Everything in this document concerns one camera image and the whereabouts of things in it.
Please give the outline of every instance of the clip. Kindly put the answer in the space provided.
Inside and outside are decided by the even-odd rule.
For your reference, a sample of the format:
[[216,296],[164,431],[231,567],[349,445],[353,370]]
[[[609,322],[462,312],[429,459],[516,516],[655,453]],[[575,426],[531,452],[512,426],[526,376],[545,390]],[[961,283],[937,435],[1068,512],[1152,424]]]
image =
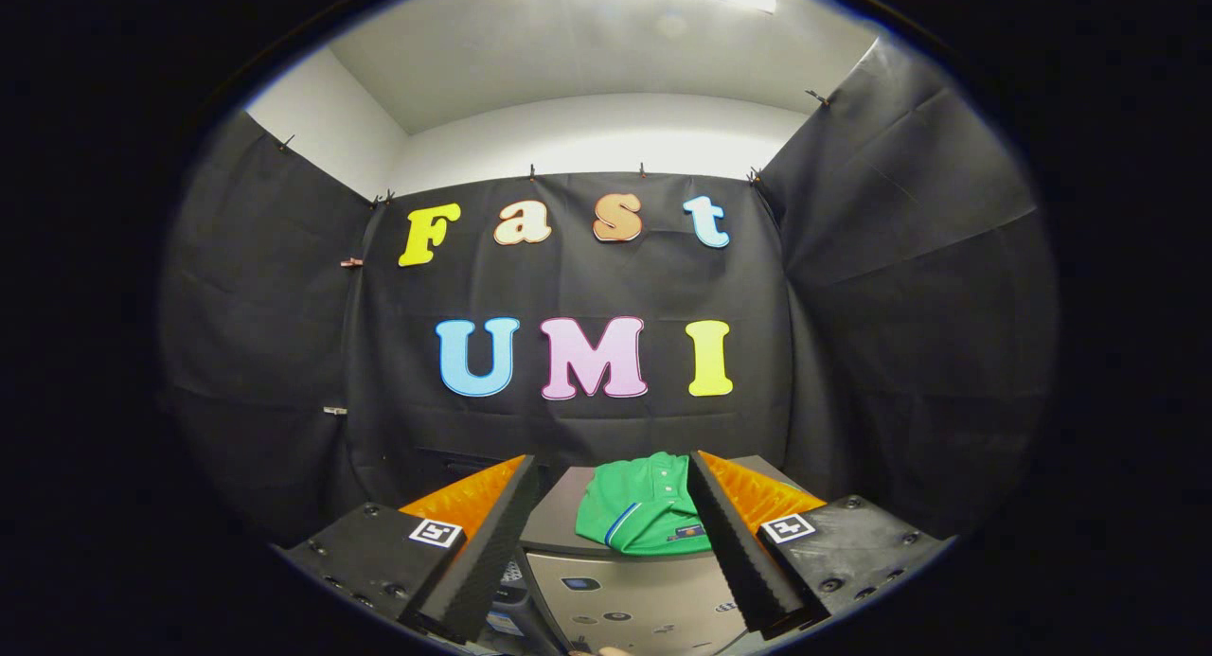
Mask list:
[[818,96],[818,95],[817,95],[817,91],[804,91],[804,92],[806,92],[806,93],[808,93],[810,96],[813,96],[814,98],[819,99],[819,101],[821,101],[821,104],[823,104],[823,105],[825,105],[825,107],[829,107],[829,101],[828,101],[828,99],[825,99],[825,98],[823,98],[822,96]]

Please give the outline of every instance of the black cloth backdrop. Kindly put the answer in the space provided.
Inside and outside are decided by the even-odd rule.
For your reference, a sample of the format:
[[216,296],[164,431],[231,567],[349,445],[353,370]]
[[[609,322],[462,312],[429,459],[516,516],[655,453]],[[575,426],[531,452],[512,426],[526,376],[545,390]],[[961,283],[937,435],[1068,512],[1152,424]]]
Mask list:
[[341,450],[344,417],[322,409],[343,406],[350,276],[339,263],[371,216],[239,113],[212,135],[167,241],[165,400],[219,491],[275,542],[365,496]]
[[795,397],[784,469],[967,531],[1023,475],[1051,387],[1059,297],[1035,193],[910,49],[881,38],[828,99],[758,183],[830,366],[829,404]]
[[[875,44],[761,181],[581,173],[370,204],[245,114],[219,131],[179,212],[161,312],[167,394],[233,504],[291,544],[366,498],[404,504],[522,452],[545,484],[657,450],[761,455],[824,498],[863,494],[933,535],[1013,486],[1047,387],[1057,314],[1035,201],[996,136],[921,58]],[[629,243],[595,201],[642,202]],[[681,204],[721,206],[724,249]],[[498,245],[539,200],[553,234]],[[451,202],[431,262],[398,266],[408,212]],[[347,257],[362,268],[339,267]],[[541,397],[538,326],[645,320],[638,398]],[[511,316],[514,375],[468,398],[439,375],[442,320]],[[731,394],[694,398],[693,320],[724,320]],[[348,409],[348,416],[324,406]]]

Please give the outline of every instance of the green shirt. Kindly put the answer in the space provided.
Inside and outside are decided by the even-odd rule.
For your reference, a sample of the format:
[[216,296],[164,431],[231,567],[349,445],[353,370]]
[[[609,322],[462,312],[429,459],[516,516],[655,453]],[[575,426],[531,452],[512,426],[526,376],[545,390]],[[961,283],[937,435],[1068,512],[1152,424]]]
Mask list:
[[668,452],[598,467],[577,510],[577,535],[639,557],[711,549],[686,494],[688,467],[690,457]]

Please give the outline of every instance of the orange padding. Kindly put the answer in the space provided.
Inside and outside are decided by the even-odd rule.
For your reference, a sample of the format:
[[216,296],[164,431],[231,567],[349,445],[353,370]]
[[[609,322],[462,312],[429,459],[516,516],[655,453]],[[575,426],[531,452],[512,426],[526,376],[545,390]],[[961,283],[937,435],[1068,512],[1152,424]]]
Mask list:
[[788,514],[799,514],[808,509],[823,507],[825,502],[807,492],[796,490],[770,477],[747,469],[739,464],[698,451],[711,474],[724,486],[732,506],[749,526],[749,532],[758,535],[758,527]]
[[525,458],[525,455],[519,455],[519,457],[476,472],[467,479],[401,507],[400,512],[422,519],[463,526],[463,532],[470,541],[480,530],[488,512],[497,504],[501,491],[509,484],[509,479],[514,477]]

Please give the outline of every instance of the letter m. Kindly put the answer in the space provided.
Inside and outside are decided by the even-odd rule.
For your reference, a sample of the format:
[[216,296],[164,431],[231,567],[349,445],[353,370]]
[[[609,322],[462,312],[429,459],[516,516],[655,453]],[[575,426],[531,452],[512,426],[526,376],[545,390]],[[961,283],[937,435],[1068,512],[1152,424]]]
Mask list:
[[589,346],[581,325],[571,318],[544,320],[539,329],[551,342],[551,376],[543,387],[543,398],[568,400],[577,389],[568,381],[571,369],[587,395],[598,393],[598,386],[610,367],[610,381],[604,390],[612,398],[644,395],[648,384],[640,378],[639,318],[614,318],[606,325],[598,347]]

